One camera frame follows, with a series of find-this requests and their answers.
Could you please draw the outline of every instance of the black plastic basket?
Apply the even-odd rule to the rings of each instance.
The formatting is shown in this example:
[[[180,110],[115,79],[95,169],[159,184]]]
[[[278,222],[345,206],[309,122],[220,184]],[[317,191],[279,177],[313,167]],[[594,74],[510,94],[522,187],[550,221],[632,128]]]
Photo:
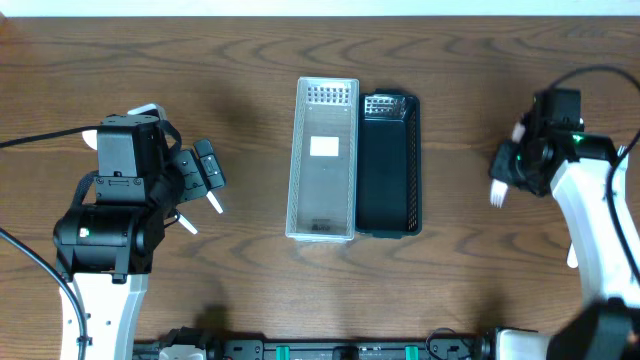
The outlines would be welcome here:
[[[420,102],[394,90],[360,96],[356,230],[381,238],[422,230]]]

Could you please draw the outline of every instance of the white label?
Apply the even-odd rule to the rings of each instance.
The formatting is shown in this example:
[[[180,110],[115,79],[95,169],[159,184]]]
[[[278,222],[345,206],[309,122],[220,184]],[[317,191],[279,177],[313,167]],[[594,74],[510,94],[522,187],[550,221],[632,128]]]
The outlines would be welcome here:
[[[340,138],[328,136],[311,137],[311,156],[338,156]]]

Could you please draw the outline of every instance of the wooden table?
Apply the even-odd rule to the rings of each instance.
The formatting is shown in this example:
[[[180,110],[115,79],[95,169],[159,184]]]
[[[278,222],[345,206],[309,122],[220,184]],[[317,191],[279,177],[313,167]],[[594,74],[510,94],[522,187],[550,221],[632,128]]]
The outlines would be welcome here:
[[[213,141],[226,211],[181,206],[198,226],[155,252],[136,338],[180,326],[269,338],[424,338],[508,325],[554,332],[581,304],[569,237],[551,198],[489,206],[487,169],[532,94],[576,67],[640,75],[626,18],[10,19],[0,30],[0,140],[98,124],[149,102],[185,144]],[[423,230],[347,245],[284,237],[296,82],[350,77],[422,102]],[[627,142],[638,94],[610,75],[583,90],[590,131]],[[628,176],[640,214],[640,164]],[[79,135],[0,151],[1,226],[53,262],[51,233],[97,168]],[[0,243],[0,358],[59,356],[53,281]]]

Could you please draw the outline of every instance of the clear plastic basket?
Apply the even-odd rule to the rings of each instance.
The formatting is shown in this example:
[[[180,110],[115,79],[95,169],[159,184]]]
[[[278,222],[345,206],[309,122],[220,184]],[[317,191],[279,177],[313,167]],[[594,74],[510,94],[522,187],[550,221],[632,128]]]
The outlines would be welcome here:
[[[355,235],[359,84],[298,80],[287,237],[344,242]]]

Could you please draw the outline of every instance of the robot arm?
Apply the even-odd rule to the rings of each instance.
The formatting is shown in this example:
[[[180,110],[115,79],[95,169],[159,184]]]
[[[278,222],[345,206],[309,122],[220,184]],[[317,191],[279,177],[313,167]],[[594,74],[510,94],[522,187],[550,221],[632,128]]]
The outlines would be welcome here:
[[[165,133],[175,144],[168,146]],[[207,197],[222,212],[212,190],[226,180],[208,140],[181,149],[180,134],[164,109],[150,104],[127,116],[107,117],[84,133],[98,150],[99,171],[80,181],[74,201],[54,229],[56,268],[86,314],[86,359],[131,359],[153,251],[164,238],[165,219],[197,233],[176,206]],[[96,204],[83,204],[91,184]],[[78,355],[79,329],[69,298],[61,291],[63,336],[60,358]]]
[[[624,148],[615,152],[612,141],[584,133],[580,93],[550,89],[535,97],[531,112],[520,125],[519,142],[506,141],[490,169],[495,182],[551,194],[569,228],[578,260],[584,310],[553,337],[502,330],[495,336],[495,358],[619,359],[633,332],[640,308],[640,287],[615,231],[606,199],[606,181]],[[613,177],[614,204],[631,251],[640,255],[640,242],[625,202],[625,158]],[[492,186],[492,192],[501,187]],[[506,193],[492,193],[501,199]]]

